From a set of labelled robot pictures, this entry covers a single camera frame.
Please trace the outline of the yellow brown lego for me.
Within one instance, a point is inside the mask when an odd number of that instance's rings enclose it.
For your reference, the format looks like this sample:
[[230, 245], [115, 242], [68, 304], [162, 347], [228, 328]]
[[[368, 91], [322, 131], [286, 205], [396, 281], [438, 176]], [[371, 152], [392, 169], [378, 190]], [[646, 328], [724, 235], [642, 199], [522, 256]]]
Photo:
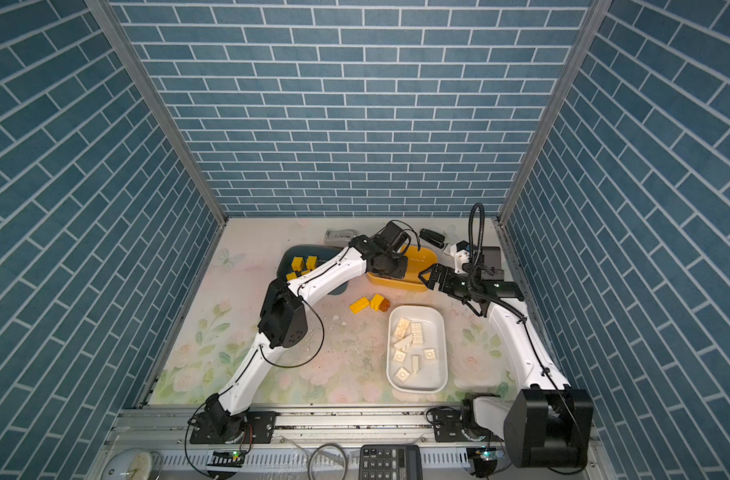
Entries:
[[391, 302], [381, 294], [376, 294], [370, 301], [370, 306], [375, 311], [388, 312]]

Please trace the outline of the yellow 2x4 lego brick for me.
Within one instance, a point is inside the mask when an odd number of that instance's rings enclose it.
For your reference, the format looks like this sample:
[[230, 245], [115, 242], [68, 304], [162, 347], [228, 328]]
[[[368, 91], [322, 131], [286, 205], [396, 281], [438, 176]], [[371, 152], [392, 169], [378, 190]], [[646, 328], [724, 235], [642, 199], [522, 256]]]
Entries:
[[367, 297], [362, 297], [350, 304], [349, 309], [353, 314], [359, 314], [360, 312], [369, 308], [370, 305], [370, 300]]

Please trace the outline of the white 2x4 lego brick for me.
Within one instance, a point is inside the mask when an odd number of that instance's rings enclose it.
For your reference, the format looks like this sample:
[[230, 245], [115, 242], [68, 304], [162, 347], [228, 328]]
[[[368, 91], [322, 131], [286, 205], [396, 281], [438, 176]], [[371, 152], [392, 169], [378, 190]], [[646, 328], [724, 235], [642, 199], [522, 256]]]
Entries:
[[413, 344], [421, 345], [424, 343], [423, 325], [420, 322], [412, 322], [410, 325], [411, 339]]

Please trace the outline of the cream 2x4 lego brick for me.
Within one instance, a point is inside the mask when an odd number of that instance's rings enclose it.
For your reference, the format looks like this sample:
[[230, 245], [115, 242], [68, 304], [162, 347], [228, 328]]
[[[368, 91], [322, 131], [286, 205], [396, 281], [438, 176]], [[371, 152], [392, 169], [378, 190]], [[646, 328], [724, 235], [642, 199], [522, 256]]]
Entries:
[[402, 340], [408, 335], [408, 332], [410, 330], [411, 330], [411, 321], [406, 318], [401, 318], [398, 321], [397, 326], [394, 330], [394, 336], [398, 340]]

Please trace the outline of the yellow square lego brick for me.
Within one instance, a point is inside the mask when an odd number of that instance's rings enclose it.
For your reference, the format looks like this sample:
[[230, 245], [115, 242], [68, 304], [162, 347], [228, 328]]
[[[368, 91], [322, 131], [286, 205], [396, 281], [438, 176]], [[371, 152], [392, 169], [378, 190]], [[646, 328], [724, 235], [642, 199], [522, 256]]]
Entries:
[[305, 270], [305, 258], [300, 256], [294, 257], [291, 268], [294, 272], [303, 272]]

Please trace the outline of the cream lego brick front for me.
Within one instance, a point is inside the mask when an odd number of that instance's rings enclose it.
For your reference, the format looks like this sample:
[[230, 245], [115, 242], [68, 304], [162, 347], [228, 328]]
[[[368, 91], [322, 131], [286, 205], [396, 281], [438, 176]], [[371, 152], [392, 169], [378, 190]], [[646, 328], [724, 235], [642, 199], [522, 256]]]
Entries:
[[400, 367], [394, 374], [394, 378], [400, 383], [405, 383], [410, 377], [411, 372], [404, 367]]

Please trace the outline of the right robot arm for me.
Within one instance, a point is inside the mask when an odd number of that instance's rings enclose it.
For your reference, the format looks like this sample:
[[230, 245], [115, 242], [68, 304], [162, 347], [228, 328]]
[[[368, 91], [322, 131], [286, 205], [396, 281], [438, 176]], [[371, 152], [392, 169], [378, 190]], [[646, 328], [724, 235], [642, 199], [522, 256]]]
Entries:
[[551, 359], [519, 285], [494, 279], [484, 261], [485, 219], [484, 206], [474, 204], [467, 262], [458, 268], [434, 264], [419, 274], [428, 289], [461, 302], [496, 327], [514, 369], [516, 398], [507, 402], [494, 394], [467, 394], [460, 409], [462, 430], [472, 439], [502, 440], [517, 468], [580, 474], [589, 464], [593, 401], [586, 390], [572, 387]]

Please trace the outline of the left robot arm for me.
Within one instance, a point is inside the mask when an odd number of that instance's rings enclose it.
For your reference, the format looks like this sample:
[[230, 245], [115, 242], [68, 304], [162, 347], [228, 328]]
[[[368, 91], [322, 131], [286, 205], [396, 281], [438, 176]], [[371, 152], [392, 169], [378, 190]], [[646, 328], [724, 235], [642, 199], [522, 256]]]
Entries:
[[402, 279], [407, 251], [417, 234], [392, 220], [371, 236], [353, 237], [348, 245], [317, 269], [294, 280], [277, 278], [266, 291], [258, 333], [243, 363], [219, 392], [210, 395], [187, 422], [191, 444], [227, 444], [248, 434], [247, 412], [256, 392], [279, 358], [307, 335], [307, 315], [315, 303], [357, 277]]

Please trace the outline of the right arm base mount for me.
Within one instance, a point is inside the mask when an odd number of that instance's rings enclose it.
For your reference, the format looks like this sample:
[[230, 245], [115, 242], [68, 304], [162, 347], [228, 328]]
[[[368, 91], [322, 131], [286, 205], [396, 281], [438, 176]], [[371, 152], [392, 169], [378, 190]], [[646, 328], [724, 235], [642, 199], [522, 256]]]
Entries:
[[439, 443], [498, 442], [500, 438], [490, 430], [479, 427], [464, 413], [450, 406], [435, 406], [425, 411], [434, 439]]

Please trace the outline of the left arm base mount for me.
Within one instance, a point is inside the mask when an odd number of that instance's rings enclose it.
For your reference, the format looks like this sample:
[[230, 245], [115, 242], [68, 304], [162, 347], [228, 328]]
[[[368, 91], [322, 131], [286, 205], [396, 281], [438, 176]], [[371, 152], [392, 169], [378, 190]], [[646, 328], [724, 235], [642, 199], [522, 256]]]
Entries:
[[188, 421], [192, 444], [269, 444], [274, 435], [278, 414], [275, 411], [248, 411], [231, 416], [217, 425], [206, 413], [198, 413]]

